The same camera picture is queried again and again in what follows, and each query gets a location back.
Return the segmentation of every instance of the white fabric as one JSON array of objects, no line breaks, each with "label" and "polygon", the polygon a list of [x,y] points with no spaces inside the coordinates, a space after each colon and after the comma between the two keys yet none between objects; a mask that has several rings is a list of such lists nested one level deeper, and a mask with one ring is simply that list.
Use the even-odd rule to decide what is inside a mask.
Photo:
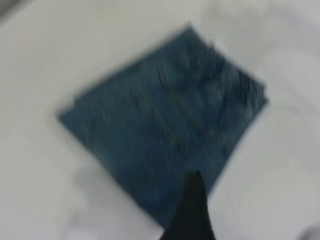
[{"label": "white fabric", "polygon": [[0,25],[0,239],[156,240],[56,121],[75,93],[191,22],[267,85],[209,197],[218,240],[295,240],[320,221],[316,0],[34,0]]}]

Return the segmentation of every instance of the blue cloth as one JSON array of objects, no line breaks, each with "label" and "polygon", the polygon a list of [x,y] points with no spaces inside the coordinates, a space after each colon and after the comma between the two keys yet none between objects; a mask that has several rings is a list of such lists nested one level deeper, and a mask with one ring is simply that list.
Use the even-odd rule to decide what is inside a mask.
[{"label": "blue cloth", "polygon": [[200,171],[208,193],[265,103],[264,87],[189,27],[59,118],[165,228],[184,173]]}]

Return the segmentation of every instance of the black pointed object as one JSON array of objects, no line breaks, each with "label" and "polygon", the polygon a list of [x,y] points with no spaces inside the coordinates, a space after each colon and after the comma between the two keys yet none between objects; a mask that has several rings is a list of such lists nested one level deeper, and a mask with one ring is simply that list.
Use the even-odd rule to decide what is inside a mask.
[{"label": "black pointed object", "polygon": [[206,188],[199,172],[184,176],[182,198],[160,240],[216,240],[208,213]]}]

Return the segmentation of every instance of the white surface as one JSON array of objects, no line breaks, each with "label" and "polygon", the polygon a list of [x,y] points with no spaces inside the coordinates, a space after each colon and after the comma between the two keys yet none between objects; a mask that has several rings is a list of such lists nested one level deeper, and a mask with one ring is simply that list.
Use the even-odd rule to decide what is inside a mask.
[{"label": "white surface", "polygon": [[270,99],[209,198],[218,240],[297,239],[320,221],[319,11],[316,0],[34,0],[7,18],[0,239],[159,238],[55,112],[187,22]]}]

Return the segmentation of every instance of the white background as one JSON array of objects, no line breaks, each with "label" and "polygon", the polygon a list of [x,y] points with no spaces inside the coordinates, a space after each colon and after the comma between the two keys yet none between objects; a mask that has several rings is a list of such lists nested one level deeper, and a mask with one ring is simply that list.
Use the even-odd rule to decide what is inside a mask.
[{"label": "white background", "polygon": [[33,0],[2,18],[0,239],[160,237],[55,114],[187,23],[270,99],[209,197],[217,239],[297,239],[320,220],[319,12],[316,0]]}]

